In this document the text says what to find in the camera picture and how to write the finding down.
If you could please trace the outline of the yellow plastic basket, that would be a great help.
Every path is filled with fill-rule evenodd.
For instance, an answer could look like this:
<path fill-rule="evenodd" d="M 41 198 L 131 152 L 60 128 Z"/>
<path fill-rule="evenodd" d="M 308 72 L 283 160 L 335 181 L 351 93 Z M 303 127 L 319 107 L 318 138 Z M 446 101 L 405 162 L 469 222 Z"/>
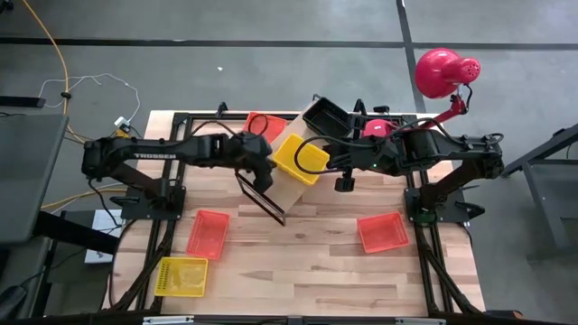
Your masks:
<path fill-rule="evenodd" d="M 205 294 L 209 260 L 196 257 L 163 257 L 154 295 L 199 298 Z"/>
<path fill-rule="evenodd" d="M 301 171 L 294 162 L 295 153 L 303 141 L 301 136 L 290 134 L 275 152 L 274 162 L 296 180 L 305 185 L 313 185 L 319 179 L 319 175 Z M 300 165 L 311 172 L 324 172 L 329 160 L 330 155 L 313 144 L 306 144 L 298 154 Z"/>

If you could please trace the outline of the black flat bar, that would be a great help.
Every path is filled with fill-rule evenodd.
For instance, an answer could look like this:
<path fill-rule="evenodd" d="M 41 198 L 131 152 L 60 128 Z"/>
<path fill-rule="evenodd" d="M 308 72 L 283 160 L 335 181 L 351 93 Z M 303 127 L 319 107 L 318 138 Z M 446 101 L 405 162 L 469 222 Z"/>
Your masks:
<path fill-rule="evenodd" d="M 45 103 L 46 99 L 42 97 L 0 96 L 0 107 L 43 108 Z"/>

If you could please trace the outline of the wooden shelf black metal frame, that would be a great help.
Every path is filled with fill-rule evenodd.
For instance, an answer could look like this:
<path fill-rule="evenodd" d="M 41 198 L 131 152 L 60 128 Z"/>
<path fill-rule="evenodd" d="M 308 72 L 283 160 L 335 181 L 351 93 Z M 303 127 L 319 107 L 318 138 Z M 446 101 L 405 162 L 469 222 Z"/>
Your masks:
<path fill-rule="evenodd" d="M 320 97 L 320 95 L 315 94 L 312 102 L 304 109 L 304 111 L 312 105 L 316 98 Z M 303 139 L 317 135 L 303 121 L 304 111 L 295 117 L 285 127 L 284 131 L 271 143 L 274 153 L 290 134 L 299 135 Z M 259 194 L 253 189 L 252 181 L 255 179 L 253 174 L 249 174 L 248 172 L 238 172 L 236 177 L 241 185 L 243 193 L 253 200 L 257 206 L 264 210 L 269 216 L 273 217 L 284 226 L 286 212 L 308 189 L 311 188 L 311 186 L 305 185 L 301 181 L 296 180 L 287 172 L 281 170 L 278 166 L 273 169 L 271 175 L 274 183 L 263 194 Z"/>

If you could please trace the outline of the red desk lamp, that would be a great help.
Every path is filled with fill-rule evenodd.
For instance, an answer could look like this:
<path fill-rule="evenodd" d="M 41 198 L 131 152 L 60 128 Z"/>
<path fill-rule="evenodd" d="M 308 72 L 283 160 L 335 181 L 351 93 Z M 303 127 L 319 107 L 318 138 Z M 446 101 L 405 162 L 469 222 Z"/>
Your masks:
<path fill-rule="evenodd" d="M 427 51 L 415 66 L 415 84 L 419 92 L 430 99 L 450 97 L 450 108 L 433 120 L 439 124 L 465 115 L 472 95 L 470 84 L 481 73 L 477 59 L 462 57 L 456 51 L 436 48 Z"/>

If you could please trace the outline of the white paper sheet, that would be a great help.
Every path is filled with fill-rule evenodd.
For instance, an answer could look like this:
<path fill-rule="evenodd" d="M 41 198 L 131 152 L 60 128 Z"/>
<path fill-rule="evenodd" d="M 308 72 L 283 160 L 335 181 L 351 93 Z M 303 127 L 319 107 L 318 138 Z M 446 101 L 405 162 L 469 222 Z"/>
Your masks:
<path fill-rule="evenodd" d="M 113 237 L 119 237 L 125 221 L 121 218 L 121 209 L 112 209 L 111 214 L 115 220 L 103 210 L 96 210 L 92 222 L 92 228 Z M 111 254 L 88 250 L 85 254 L 84 263 L 89 265 L 110 263 L 113 259 Z"/>

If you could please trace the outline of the grey side table black frame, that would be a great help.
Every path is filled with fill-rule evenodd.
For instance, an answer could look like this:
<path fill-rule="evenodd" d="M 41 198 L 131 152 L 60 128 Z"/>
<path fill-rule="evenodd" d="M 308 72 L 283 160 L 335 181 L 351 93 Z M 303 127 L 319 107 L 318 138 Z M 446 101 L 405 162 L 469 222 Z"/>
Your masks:
<path fill-rule="evenodd" d="M 578 158 L 553 156 L 572 146 L 578 148 L 578 124 L 556 131 L 552 137 L 517 158 L 501 173 L 504 178 L 523 172 L 532 199 L 554 242 L 554 248 L 531 255 L 528 259 L 544 261 L 578 255 L 578 239 L 572 240 L 564 222 L 578 221 Z"/>

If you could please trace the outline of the black plastic basket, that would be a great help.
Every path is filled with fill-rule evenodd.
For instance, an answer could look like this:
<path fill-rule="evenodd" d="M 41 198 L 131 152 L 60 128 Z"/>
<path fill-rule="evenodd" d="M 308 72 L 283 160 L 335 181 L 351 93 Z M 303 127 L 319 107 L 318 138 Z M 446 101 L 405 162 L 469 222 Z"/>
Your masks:
<path fill-rule="evenodd" d="M 303 113 L 303 121 L 317 135 L 342 138 L 349 135 L 349 113 L 326 97 L 317 97 Z"/>

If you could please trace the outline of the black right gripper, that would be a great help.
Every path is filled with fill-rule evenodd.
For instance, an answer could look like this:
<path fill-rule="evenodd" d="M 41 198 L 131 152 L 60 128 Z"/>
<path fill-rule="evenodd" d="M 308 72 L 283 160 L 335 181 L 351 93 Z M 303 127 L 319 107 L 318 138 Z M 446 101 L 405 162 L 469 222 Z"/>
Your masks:
<path fill-rule="evenodd" d="M 328 169 L 345 169 L 351 165 L 354 169 L 373 171 L 389 176 L 406 174 L 403 160 L 406 158 L 403 148 L 403 136 L 361 137 L 348 145 L 348 149 L 329 148 Z"/>

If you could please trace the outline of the red plastic basket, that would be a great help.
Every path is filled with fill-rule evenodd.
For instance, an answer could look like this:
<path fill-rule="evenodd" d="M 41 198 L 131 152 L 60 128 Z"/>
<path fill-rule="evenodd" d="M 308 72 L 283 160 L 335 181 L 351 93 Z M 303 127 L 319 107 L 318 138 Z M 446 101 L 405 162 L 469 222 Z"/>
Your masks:
<path fill-rule="evenodd" d="M 207 209 L 198 210 L 185 253 L 210 260 L 220 259 L 229 220 L 230 215 L 226 213 Z"/>
<path fill-rule="evenodd" d="M 250 112 L 243 130 L 254 135 L 262 135 L 269 143 L 272 143 L 286 126 L 287 121 L 281 117 Z"/>
<path fill-rule="evenodd" d="M 409 238 L 398 212 L 358 218 L 357 228 L 367 254 L 387 251 L 409 244 Z"/>

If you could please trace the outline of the grey desk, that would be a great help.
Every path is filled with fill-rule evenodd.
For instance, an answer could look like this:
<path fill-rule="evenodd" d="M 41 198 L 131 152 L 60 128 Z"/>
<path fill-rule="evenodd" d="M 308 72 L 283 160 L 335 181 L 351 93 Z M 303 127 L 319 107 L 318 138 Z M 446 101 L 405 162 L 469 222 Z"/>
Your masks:
<path fill-rule="evenodd" d="M 0 246 L 33 233 L 69 119 L 0 116 Z"/>

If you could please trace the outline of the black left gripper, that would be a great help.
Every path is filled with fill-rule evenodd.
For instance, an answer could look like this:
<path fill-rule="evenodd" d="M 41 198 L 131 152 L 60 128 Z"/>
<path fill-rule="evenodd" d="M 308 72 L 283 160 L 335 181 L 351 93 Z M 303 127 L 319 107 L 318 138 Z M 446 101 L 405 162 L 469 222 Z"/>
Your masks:
<path fill-rule="evenodd" d="M 275 168 L 269 159 L 271 154 L 272 148 L 262 135 L 243 132 L 225 141 L 222 162 L 225 167 L 253 172 L 254 189 L 266 192 L 274 183 L 270 173 Z M 258 173 L 264 173 L 264 180 Z"/>

